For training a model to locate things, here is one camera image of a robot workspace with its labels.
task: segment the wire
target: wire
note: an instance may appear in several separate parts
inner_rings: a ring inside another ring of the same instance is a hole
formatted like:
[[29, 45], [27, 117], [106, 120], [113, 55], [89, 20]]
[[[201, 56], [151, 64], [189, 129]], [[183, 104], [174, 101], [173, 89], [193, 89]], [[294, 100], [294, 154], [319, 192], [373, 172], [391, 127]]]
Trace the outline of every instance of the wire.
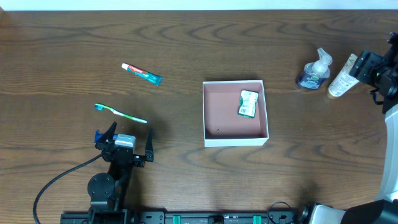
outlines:
[[67, 170], [67, 171], [63, 172], [62, 174], [56, 176], [54, 179], [52, 179], [48, 184], [46, 184], [46, 185], [43, 187], [43, 189], [42, 189], [42, 190], [39, 192], [39, 194], [36, 196], [35, 202], [33, 203], [33, 218], [35, 219], [36, 224], [40, 224], [39, 218], [37, 218], [37, 204], [38, 204], [38, 202], [39, 202], [40, 197], [41, 197], [42, 194], [44, 193], [44, 191], [45, 191], [48, 187], [50, 187], [50, 185], [52, 185], [55, 181], [57, 181], [59, 178], [63, 177], [64, 175], [69, 174], [70, 172], [73, 172], [73, 171], [75, 171], [75, 170], [77, 170], [77, 169], [80, 169], [80, 168], [82, 168], [82, 167], [84, 167], [84, 166], [86, 166], [86, 165], [88, 165], [88, 164], [91, 164], [91, 163], [94, 162], [95, 160], [99, 159], [103, 154], [104, 154], [104, 153], [101, 153], [100, 155], [98, 155], [98, 156], [96, 156], [96, 157], [90, 159], [89, 161], [87, 161], [87, 162], [85, 162], [85, 163], [83, 163], [83, 164], [80, 164], [80, 165], [78, 165], [78, 166], [76, 166], [76, 167], [74, 167], [74, 168], [72, 168], [72, 169], [70, 169], [70, 170]]
[[273, 203], [273, 204], [271, 205], [271, 207], [268, 208], [268, 212], [267, 212], [267, 218], [268, 218], [273, 224], [276, 224], [276, 223], [273, 221], [273, 219], [274, 219], [273, 217], [272, 217], [272, 218], [269, 217], [269, 213], [271, 212], [271, 209], [273, 208], [273, 206], [274, 206], [274, 205], [277, 205], [277, 204], [279, 204], [279, 203], [285, 204], [285, 205], [287, 205], [290, 209], [292, 209], [292, 207], [291, 207], [290, 205], [288, 205], [286, 202], [275, 202], [275, 203]]

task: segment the soap dispenser bottle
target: soap dispenser bottle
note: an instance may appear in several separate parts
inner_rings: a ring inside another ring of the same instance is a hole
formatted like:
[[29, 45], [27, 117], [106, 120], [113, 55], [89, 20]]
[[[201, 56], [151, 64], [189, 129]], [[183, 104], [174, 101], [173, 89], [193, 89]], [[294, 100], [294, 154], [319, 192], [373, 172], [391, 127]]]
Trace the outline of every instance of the soap dispenser bottle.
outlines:
[[304, 72], [296, 79], [296, 84], [308, 90], [319, 90], [322, 83], [330, 76], [328, 66], [331, 64], [331, 56], [322, 48], [318, 49], [319, 60], [304, 66]]

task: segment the pump dispenser head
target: pump dispenser head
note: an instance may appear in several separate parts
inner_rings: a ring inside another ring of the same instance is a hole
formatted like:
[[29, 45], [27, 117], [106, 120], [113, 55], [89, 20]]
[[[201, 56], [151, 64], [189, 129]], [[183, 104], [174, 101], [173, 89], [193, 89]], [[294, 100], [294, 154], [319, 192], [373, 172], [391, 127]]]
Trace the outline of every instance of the pump dispenser head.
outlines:
[[312, 70], [317, 75], [323, 75], [328, 70], [328, 66], [331, 64], [332, 59], [331, 56], [328, 53], [326, 53], [322, 48], [318, 49], [318, 54], [319, 54], [319, 60], [315, 62], [315, 64], [312, 67]]

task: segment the white wall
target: white wall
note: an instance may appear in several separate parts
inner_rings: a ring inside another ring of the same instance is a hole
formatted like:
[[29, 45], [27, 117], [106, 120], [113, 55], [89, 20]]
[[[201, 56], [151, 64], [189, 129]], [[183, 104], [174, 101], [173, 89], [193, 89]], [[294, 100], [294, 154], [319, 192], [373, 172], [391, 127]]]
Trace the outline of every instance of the white wall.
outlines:
[[5, 11], [398, 9], [398, 0], [0, 0]]

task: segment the white box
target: white box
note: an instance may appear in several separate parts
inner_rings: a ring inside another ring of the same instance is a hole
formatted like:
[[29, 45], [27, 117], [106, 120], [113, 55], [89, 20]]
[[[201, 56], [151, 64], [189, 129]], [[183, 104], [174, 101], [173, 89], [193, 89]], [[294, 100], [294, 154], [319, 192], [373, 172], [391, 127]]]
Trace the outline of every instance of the white box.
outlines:
[[[238, 115], [242, 90], [259, 93], [253, 119]], [[262, 80], [203, 82], [205, 147], [262, 146], [269, 138]]]

